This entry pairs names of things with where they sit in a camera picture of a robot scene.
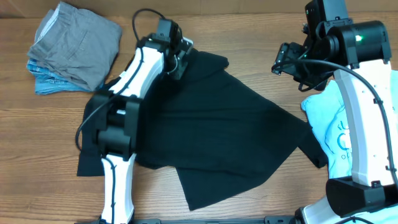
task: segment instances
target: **wooden tabletop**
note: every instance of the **wooden tabletop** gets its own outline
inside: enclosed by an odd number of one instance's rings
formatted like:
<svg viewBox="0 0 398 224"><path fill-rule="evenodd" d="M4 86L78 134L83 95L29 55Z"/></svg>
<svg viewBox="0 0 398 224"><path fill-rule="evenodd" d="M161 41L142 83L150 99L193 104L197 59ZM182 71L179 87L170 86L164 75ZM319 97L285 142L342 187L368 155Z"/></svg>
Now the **wooden tabletop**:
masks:
<svg viewBox="0 0 398 224"><path fill-rule="evenodd" d="M398 55L398 14L352 13L355 22L380 20ZM134 53L131 21L111 17L123 28L120 54L110 78ZM289 75L270 72L283 42L302 43L304 14L241 14L171 17L198 50L228 57L227 71L282 108L306 120L301 93ZM103 209L104 178L77 177L79 152L73 138L90 93L38 96L26 70L26 53L40 19L0 19L0 224L73 223L96 220ZM155 31L156 19L141 18L138 32ZM398 57L392 58L398 69ZM327 168L317 169L299 150L265 183L248 192L190 212L173 167L134 167L136 218L259 218L292 215L325 194Z"/></svg>

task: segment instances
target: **blue cloth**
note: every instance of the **blue cloth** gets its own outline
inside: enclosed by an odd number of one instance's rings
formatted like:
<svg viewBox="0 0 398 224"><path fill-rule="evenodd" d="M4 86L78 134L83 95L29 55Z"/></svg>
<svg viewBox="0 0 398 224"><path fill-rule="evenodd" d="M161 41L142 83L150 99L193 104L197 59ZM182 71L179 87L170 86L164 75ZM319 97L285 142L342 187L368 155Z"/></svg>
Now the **blue cloth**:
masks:
<svg viewBox="0 0 398 224"><path fill-rule="evenodd" d="M60 91L86 91L82 87L78 87L61 76L37 65L37 61L29 59L27 62L28 71L33 74L36 79L35 93L38 95L46 95Z"/></svg>
<svg viewBox="0 0 398 224"><path fill-rule="evenodd" d="M391 74L391 94L394 113L398 118L397 71L392 71ZM352 148L349 127L343 97L337 83L331 80L322 93L309 96L302 102L302 109L307 114L315 137L328 156L329 178L351 175ZM398 223L398 206L356 216L373 223Z"/></svg>

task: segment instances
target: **black cloth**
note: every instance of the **black cloth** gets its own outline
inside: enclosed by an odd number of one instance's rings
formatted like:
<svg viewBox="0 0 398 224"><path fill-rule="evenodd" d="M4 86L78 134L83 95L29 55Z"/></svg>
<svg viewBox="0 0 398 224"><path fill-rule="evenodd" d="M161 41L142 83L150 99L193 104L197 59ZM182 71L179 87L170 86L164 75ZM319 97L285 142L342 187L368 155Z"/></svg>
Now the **black cloth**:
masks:
<svg viewBox="0 0 398 224"><path fill-rule="evenodd" d="M197 52L179 82L167 78L142 102L136 162L177 168L190 210L264 183L298 146L317 166L327 157L308 123L263 98L224 68L227 58ZM92 111L89 102L87 117ZM88 122L78 175L103 175Z"/></svg>

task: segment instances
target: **stack of folded clothes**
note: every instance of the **stack of folded clothes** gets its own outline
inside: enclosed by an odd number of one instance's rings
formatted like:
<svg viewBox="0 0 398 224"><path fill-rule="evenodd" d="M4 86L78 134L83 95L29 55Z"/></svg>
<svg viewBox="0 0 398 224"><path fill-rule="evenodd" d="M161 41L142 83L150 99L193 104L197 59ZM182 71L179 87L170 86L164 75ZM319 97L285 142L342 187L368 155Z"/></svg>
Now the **stack of folded clothes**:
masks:
<svg viewBox="0 0 398 224"><path fill-rule="evenodd" d="M119 52L121 35L116 23L60 2L40 23L27 53L35 93L100 88Z"/></svg>

